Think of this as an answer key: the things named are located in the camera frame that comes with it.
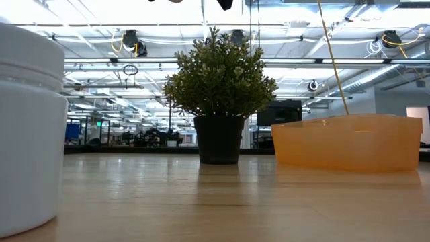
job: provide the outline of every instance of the leaf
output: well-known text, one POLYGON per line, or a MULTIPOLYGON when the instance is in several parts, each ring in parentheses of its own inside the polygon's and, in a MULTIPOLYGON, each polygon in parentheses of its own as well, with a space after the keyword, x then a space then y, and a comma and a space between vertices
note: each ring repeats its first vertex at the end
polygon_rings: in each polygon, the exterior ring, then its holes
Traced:
POLYGON ((188 55, 175 53, 178 74, 167 77, 163 91, 172 106, 196 116, 249 116, 274 98, 274 79, 263 76, 263 50, 249 54, 244 38, 233 44, 229 34, 209 28, 206 40, 194 40, 188 55))

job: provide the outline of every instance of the orange plastic container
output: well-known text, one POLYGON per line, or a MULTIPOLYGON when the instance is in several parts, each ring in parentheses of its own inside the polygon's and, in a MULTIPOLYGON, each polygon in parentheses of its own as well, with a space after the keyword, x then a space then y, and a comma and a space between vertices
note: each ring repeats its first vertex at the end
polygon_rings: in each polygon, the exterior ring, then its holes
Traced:
POLYGON ((358 172, 418 166, 420 118, 356 114, 272 125, 278 163, 358 172))

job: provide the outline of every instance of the white ceiling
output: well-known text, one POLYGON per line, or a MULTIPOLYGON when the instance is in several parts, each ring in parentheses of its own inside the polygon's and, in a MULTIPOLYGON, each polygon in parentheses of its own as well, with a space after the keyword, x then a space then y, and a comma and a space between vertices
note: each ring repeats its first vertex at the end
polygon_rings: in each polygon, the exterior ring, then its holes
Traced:
MULTIPOLYGON (((53 34, 58 43, 64 48, 67 58, 96 58, 114 55, 110 39, 112 34, 119 38, 127 29, 138 30, 138 36, 144 41, 148 49, 148 57, 172 57, 177 51, 188 52, 192 49, 193 39, 202 39, 208 34, 208 27, 217 25, 222 32, 231 33, 233 29, 242 29, 245 35, 255 34, 261 40, 261 47, 265 51, 265 58, 302 58, 315 47, 316 41, 324 35, 320 15, 315 6, 303 5, 262 5, 259 11, 253 7, 251 14, 247 5, 240 0, 234 0, 231 10, 221 10, 216 0, 204 0, 204 16, 202 14, 202 0, 186 0, 181 3, 171 3, 167 0, 50 0, 46 1, 50 13, 40 7, 33 0, 1 0, 0 21, 15 24, 36 32, 47 38, 53 34), (294 25, 306 22, 302 28, 294 25), (92 43, 90 48, 79 41, 77 35, 92 43), (303 35, 307 41, 299 41, 303 35)), ((341 22, 352 5, 323 5, 326 24, 341 22)), ((334 32, 331 42, 333 53, 337 58, 363 58, 368 55, 368 43, 356 43, 372 40, 381 36, 384 30, 396 30, 404 42, 413 40, 417 36, 419 27, 424 27, 419 41, 407 47, 423 43, 430 34, 430 9, 394 9, 393 7, 373 6, 363 15, 346 23, 334 32)), ((384 49, 388 57, 398 56, 398 49, 384 49)), ((119 57, 130 57, 126 50, 116 53, 119 57)), ((312 54, 312 58, 329 58, 327 45, 322 45, 312 54)), ((363 70, 341 69, 340 77, 347 78, 363 70)), ((167 75, 174 71, 147 71, 138 73, 128 80, 128 84, 136 82, 144 89, 110 89, 110 95, 148 95, 159 93, 167 75)), ((122 82, 126 76, 119 72, 122 82)), ((309 95, 306 84, 313 79, 320 83, 327 82, 328 88, 334 83, 332 69, 291 69, 266 68, 265 75, 277 79, 278 93, 309 95)), ((72 72, 67 77, 84 84, 96 81, 98 85, 119 85, 118 78, 107 71, 72 72)), ((68 91, 67 95, 81 95, 81 92, 68 91)), ((157 108, 160 103, 155 100, 129 100, 136 107, 157 108)))

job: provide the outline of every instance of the wooden tabletop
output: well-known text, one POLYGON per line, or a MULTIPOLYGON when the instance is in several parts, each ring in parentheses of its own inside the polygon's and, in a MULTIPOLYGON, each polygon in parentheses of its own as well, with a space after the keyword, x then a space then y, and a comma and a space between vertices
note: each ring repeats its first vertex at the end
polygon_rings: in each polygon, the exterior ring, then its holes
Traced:
POLYGON ((1 242, 429 241, 430 163, 359 174, 200 165, 197 155, 82 154, 64 161, 60 212, 1 242))

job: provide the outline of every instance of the ceiling light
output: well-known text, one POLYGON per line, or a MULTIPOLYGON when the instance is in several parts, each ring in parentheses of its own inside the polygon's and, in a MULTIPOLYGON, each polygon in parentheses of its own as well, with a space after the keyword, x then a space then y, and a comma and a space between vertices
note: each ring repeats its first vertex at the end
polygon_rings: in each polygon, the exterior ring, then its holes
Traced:
POLYGON ((119 58, 119 63, 176 63, 176 58, 119 58))
POLYGON ((87 105, 87 104, 73 104, 73 105, 77 106, 78 108, 85 108, 85 109, 93 109, 93 108, 95 108, 94 106, 87 105))
POLYGON ((310 97, 278 97, 278 96, 276 96, 276 99, 308 100, 311 98, 310 97))
POLYGON ((106 95, 103 95, 103 96, 96 96, 96 95, 94 95, 94 96, 65 96, 65 98, 67 98, 67 99, 77 99, 77 98, 103 99, 103 98, 117 98, 117 97, 115 97, 115 96, 106 96, 106 95))
MULTIPOLYGON (((331 59, 325 59, 322 60, 323 63, 331 63, 331 59)), ((345 63, 345 64, 349 64, 349 63, 357 63, 357 64, 373 64, 373 63, 383 63, 385 60, 382 59, 378 59, 378 60, 372 60, 372 59, 366 59, 366 60, 362 60, 362 59, 335 59, 335 63, 345 63)))
POLYGON ((401 60, 392 60, 392 64, 430 64, 430 60, 428 59, 401 59, 401 60))
POLYGON ((116 98, 116 97, 112 97, 112 96, 83 96, 83 98, 87 98, 87 99, 100 99, 100 98, 116 98))
POLYGON ((85 117, 79 117, 79 116, 68 116, 67 118, 70 118, 70 119, 85 119, 85 117))
POLYGON ((318 97, 319 100, 341 100, 342 97, 318 97))
POLYGON ((67 58, 64 63, 110 63, 108 58, 67 58))
POLYGON ((309 58, 262 58, 261 60, 265 63, 315 63, 315 59, 309 58))

